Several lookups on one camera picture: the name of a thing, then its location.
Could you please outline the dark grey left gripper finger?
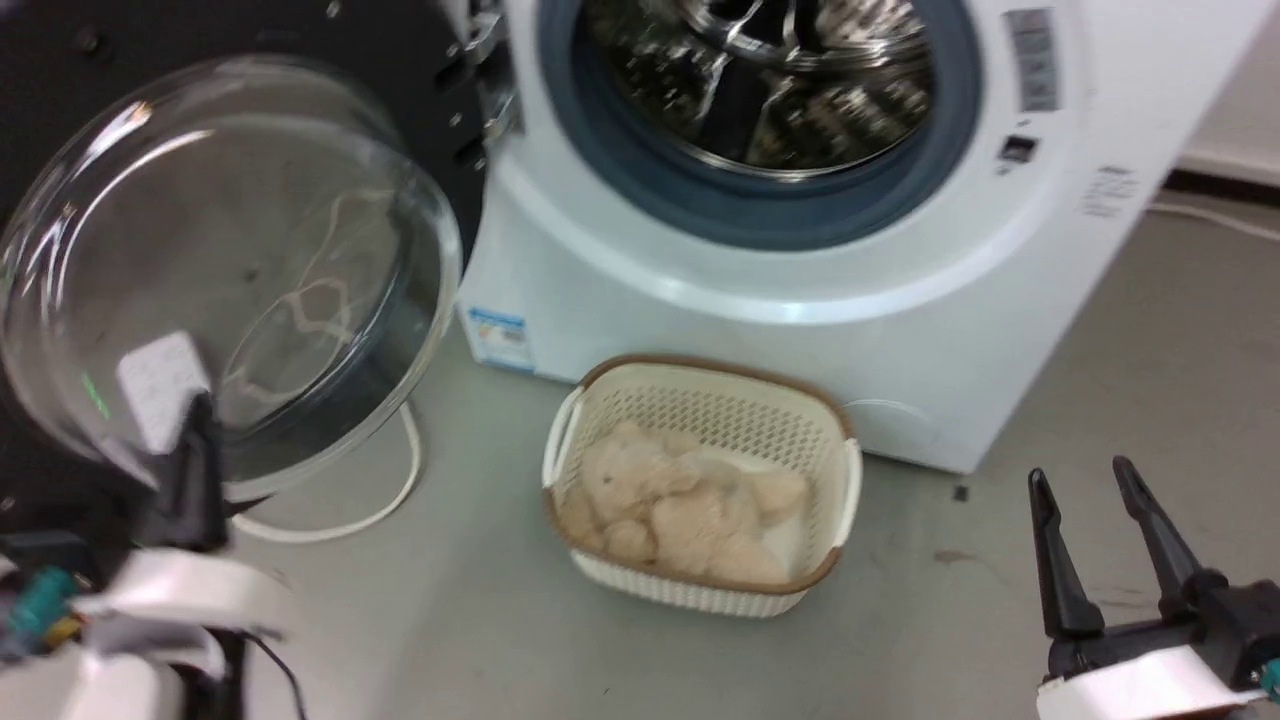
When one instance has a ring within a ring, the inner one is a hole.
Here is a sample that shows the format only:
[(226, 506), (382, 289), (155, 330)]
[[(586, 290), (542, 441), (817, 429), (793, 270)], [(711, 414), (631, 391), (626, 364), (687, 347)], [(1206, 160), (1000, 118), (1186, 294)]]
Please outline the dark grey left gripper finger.
[(195, 395), (161, 462), (148, 510), (148, 546), (220, 553), (230, 543), (223, 491), (221, 425), (212, 396)]

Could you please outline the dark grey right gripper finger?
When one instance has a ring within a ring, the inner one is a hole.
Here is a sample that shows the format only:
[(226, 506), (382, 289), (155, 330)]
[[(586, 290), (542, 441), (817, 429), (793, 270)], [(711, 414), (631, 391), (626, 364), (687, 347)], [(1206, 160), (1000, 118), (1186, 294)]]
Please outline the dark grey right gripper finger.
[(1105, 618), (1091, 602), (1061, 533), (1062, 515), (1043, 469), (1027, 478), (1044, 634), (1052, 641), (1101, 635)]
[(1160, 614), (1196, 616), (1202, 596), (1228, 587), (1226, 577), (1201, 564), (1129, 457), (1115, 456), (1112, 470), (1126, 512), (1140, 528), (1158, 582)]

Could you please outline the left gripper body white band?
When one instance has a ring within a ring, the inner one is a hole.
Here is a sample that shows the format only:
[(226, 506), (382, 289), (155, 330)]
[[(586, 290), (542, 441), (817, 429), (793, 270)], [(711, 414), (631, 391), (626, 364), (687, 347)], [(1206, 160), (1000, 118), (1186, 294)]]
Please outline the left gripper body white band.
[(3, 598), (3, 667), (51, 656), (55, 625), (79, 623), (82, 683), (174, 683), (172, 664), (193, 659), (224, 678), (218, 634), (280, 639), (293, 594), (275, 577), (220, 553), (136, 550), (104, 580), (90, 544), (68, 530), (3, 537), (18, 588)]

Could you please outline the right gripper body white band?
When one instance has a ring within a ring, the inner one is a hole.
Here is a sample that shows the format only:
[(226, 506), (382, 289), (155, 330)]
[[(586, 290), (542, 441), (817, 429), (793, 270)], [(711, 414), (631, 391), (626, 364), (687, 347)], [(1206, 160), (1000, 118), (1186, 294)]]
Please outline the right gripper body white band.
[(1080, 641), (1041, 684), (1041, 719), (1253, 719), (1277, 703), (1277, 584), (1196, 574), (1174, 620)]

